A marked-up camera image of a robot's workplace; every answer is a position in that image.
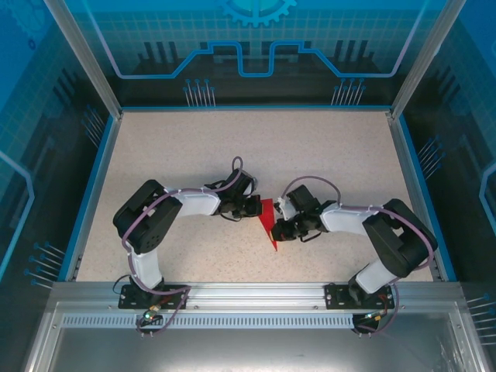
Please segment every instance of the white robotic arm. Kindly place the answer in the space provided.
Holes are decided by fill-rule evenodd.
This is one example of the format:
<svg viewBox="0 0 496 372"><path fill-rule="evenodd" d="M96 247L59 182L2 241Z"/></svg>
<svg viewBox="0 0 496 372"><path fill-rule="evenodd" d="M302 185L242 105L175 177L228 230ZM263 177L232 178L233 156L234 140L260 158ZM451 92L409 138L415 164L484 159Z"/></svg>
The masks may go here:
<svg viewBox="0 0 496 372"><path fill-rule="evenodd" d="M349 282L350 295L357 303L399 277L407 277L428 257L429 251L419 233L429 241L432 250L437 247L433 234L405 203L397 199L390 200L380 208L346 207L334 201L326 201L321 205L302 185L279 198L274 207L283 215L271 231L273 239L277 241L299 238L302 242L308 242L321 233L330 232L369 237L379 258ZM381 213L381 209L408 224ZM305 239L312 230L317 231L317 235Z"/></svg>
<svg viewBox="0 0 496 372"><path fill-rule="evenodd" d="M208 184L198 191L164 188L157 181L149 180L115 214L113 223L119 236L123 237L153 201L161 195L170 194L133 229L126 242L131 248L136 276L146 288L154 289L163 282L157 246L175 219L189 215L223 215L227 212L237 219L261 214L260 196L252 195L257 187L256 178L241 171L236 179L238 173L239 170L234 170L227 180ZM212 192L218 184L221 188L232 185L224 191Z"/></svg>

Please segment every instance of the speckled tabletop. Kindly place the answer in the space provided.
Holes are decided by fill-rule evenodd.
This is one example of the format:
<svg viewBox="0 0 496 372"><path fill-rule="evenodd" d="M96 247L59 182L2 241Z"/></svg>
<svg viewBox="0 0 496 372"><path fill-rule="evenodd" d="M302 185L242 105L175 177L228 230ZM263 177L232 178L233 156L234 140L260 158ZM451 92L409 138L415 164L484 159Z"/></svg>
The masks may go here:
<svg viewBox="0 0 496 372"><path fill-rule="evenodd" d="M263 198L314 174L335 182L346 204L410 204L383 112L127 112L77 279L114 281L129 273L112 218L144 181L199 187L227 177L235 155L258 179ZM321 202L336 197L326 184L305 184ZM275 252L258 218L232 223L218 216L176 220L158 255L165 280L181 282L348 281L377 258L367 237L344 232L279 243ZM432 276L424 269L406 280Z"/></svg>

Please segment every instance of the enclosure wall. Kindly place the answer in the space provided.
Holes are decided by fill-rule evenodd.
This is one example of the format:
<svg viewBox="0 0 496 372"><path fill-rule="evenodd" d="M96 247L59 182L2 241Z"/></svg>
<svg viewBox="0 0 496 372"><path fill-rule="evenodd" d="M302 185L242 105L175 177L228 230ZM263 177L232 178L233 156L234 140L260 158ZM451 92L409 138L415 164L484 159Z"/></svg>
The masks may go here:
<svg viewBox="0 0 496 372"><path fill-rule="evenodd" d="M390 105L444 0L69 0L124 106Z"/></svg>
<svg viewBox="0 0 496 372"><path fill-rule="evenodd" d="M109 114L45 5L0 5L0 360L14 371L57 277Z"/></svg>
<svg viewBox="0 0 496 372"><path fill-rule="evenodd" d="M490 0L466 3L404 117L425 178L425 194L430 194L468 299L485 292L494 295L494 12L496 5ZM481 335L493 333L494 322L482 324L489 329Z"/></svg>

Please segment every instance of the purple cable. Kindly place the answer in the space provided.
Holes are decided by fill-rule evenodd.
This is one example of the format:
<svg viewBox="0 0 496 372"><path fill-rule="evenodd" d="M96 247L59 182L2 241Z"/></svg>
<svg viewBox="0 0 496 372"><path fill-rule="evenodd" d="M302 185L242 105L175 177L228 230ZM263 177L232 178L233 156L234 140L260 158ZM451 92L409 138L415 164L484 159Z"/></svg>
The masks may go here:
<svg viewBox="0 0 496 372"><path fill-rule="evenodd" d="M345 211L347 210L347 211L357 211L357 212L366 212L366 211L380 212L380 213L384 213L386 215L389 215L389 216L397 219L398 221L402 222L403 224L405 224L411 231L413 231L420 238L420 240L425 244L425 248L427 248L427 251L429 252L429 256L427 257L427 261L425 263L423 263L422 265L416 267L414 269L415 271L421 270L424 267L427 267L428 265L430 265L430 263L434 259L434 251L432 250L431 243L429 242L429 240L427 239L425 234L422 231L420 231L420 229L415 227L415 225L413 225L413 223L408 221L406 218L400 216L398 213L389 211L389 210L384 209L382 207L356 207L356 206L352 206L352 205L341 205L341 209L343 209Z"/></svg>
<svg viewBox="0 0 496 372"><path fill-rule="evenodd" d="M238 174L233 178L232 181L230 181L227 185L221 187L221 188L215 188L215 189L202 189L202 188L183 188L181 190L174 190L174 191L171 191L171 192L168 192L164 195L161 195L159 198L157 198L157 200L155 200L154 202L152 202L148 208L146 208L143 213L141 213L141 215L139 215L139 217L131 224L131 226L127 229L127 231L124 233L124 235L122 236L122 246L124 247L124 249L126 250L126 252L128 253L128 263L129 263L129 269L131 270L131 274L133 276L133 280L138 284L138 286L143 289L144 291L147 291L153 295L159 295L159 296L168 296L168 295L175 295L177 293L181 293L181 292L184 292L186 291L187 289L191 288L189 286L185 286L183 288L179 288L179 289L176 289L174 291L155 291L153 290L152 288L148 288L136 275L136 270L134 268L134 264L133 264L133 257L131 255L131 252L132 252L132 249L129 248L127 246L127 239L129 238L129 235L131 235L131 233L133 232L133 230L138 226L138 224L143 221L143 219L148 215L148 213L150 213L157 205L159 205L161 202L163 202L165 199L169 198L170 196L173 196L173 195L176 195L176 194L179 194L180 192L204 192L204 193L207 193L207 194L214 194L216 192L220 192L220 191L224 191L224 190L227 190L228 188L230 188L231 186L234 185L234 183L236 181L238 181L238 178L239 176L241 175L241 171L243 170L243 159L241 157L234 157L234 159L232 159L232 163L231 163L231 168L234 169L234 164L236 163L236 161L239 160L239 171L238 171Z"/></svg>
<svg viewBox="0 0 496 372"><path fill-rule="evenodd" d="M327 183L329 186L331 186L334 190L336 190L337 193L337 203L338 205L341 205L341 191L340 189L333 184L331 181L326 180L323 177L318 177L318 176L301 176L298 178L295 178L293 181L289 183L288 186L284 189L284 192L282 193L282 197L286 196L288 193L289 188L295 184L295 182L301 181L301 180L306 180L306 179L312 179L312 180L318 180ZM367 212L367 211L376 211L376 212L381 212L386 215L389 215L395 219L397 219L400 222L403 222L408 228L410 228L419 238L420 240L425 244L425 248L429 252L429 256L427 257L427 261L423 263L422 265L418 266L415 268L415 270L421 270L428 265L431 264L432 260L434 259L434 251L432 250L432 245L425 236L425 234L420 231L417 227L415 227L411 222L409 222L407 219L404 217L400 216L398 213L394 213L392 211L389 211L387 209L384 209L382 207L358 207L358 206L352 206L352 205L341 205L341 209L343 210L349 210L349 211L356 211L356 212Z"/></svg>
<svg viewBox="0 0 496 372"><path fill-rule="evenodd" d="M164 195L161 195L159 198L157 198L157 200L152 202L148 206L148 208L146 208L143 211L143 213L141 213L141 215L139 215L139 217L131 224L131 226L127 229L127 231L122 236L122 246L124 247L124 249L128 253L127 262L129 264L129 269L131 270L132 278L142 290L149 292L153 295L159 295L159 296L175 295L177 293L184 292L184 295L183 295L181 301L179 302L179 304L177 305L176 310L174 311L174 313L172 314L172 316L170 317L168 322L164 325L164 327L162 327L161 329L158 329L155 332L156 334L163 332L174 321L174 318L176 317L177 313L179 312L179 309L181 308L181 306L184 304L184 302L188 298L189 291L191 290L191 287L189 285L187 285L187 286L184 286L183 288L179 288L179 289L176 289L173 291L155 291L152 288L148 288L136 274L136 269L134 268L133 256L132 256L133 250L127 246L127 239L129 238L129 235L131 235L133 230L138 226L138 224L141 221L143 221L143 219L148 215L148 213L150 213L150 211L152 211L157 205L159 205L161 202L163 202L165 199L169 198L170 196L179 194L180 192L183 192L183 191L204 192L204 193L208 193L208 194L214 194L216 192L227 190L228 188L233 186L234 183L236 181L238 181L238 178L241 175L241 172L243 170L243 159L241 157L234 157L234 159L232 159L231 169L234 171L234 169L235 169L234 167L235 167L237 160L239 160L238 174L233 178L232 181L230 181L225 186L222 186L221 188L215 188L212 190L211 189L204 189L204 188L183 188L181 190L174 190L174 191L168 192ZM143 322L143 318L139 319L137 324L136 324L136 329L138 330L138 332L142 332L142 330L141 330L141 323L142 322Z"/></svg>
<svg viewBox="0 0 496 372"><path fill-rule="evenodd" d="M325 178L323 177L319 177L319 176L301 176L301 177L298 177L298 178L295 178L293 181L291 181L289 183L288 186L286 186L286 188L284 189L284 192L282 193L282 198L284 196L286 196L286 194L288 193L288 190L289 188L295 184L296 182L298 181L301 181L301 180L317 180L317 181L322 181L322 182L325 182L326 184L328 184L331 188L333 188L334 190L336 190L336 193L337 193L337 203L338 204L341 204L341 191L338 189L338 187L333 184L331 181L329 180L326 180Z"/></svg>
<svg viewBox="0 0 496 372"><path fill-rule="evenodd" d="M373 329L371 327L367 327L365 325L362 325L362 326L359 325L360 328L367 329L369 331L372 330L374 335L380 335L386 329L388 329L391 326L391 324L393 324L393 321L396 319L396 316L398 316L398 311L400 308L400 292L398 291L398 287L396 287L396 284L391 284L391 286L393 287L394 295L396 296L396 306L394 307L393 315L391 316L391 319L389 319L389 322L387 322L387 324L384 327L382 327L381 329L379 329L378 331L376 331L375 329Z"/></svg>
<svg viewBox="0 0 496 372"><path fill-rule="evenodd" d="M174 321L174 318L178 314L179 310L181 309L181 306L184 304L184 302L188 298L188 295L189 295L189 291L190 290L191 289L189 288L189 289L187 289L184 292L183 298L179 301L179 304L177 305L176 309L174 310L174 313L172 314L172 316L169 318L169 320L167 320L167 323L165 323L164 326L162 328L159 328L157 331L150 332L150 336L156 335L157 333L161 333L161 332L165 331L167 328L169 328L169 326L171 325L171 323ZM141 332L141 333L143 333L143 328L142 328L143 320L144 320L144 317L142 317L141 319L139 319L138 322L136 323L136 330L138 332Z"/></svg>

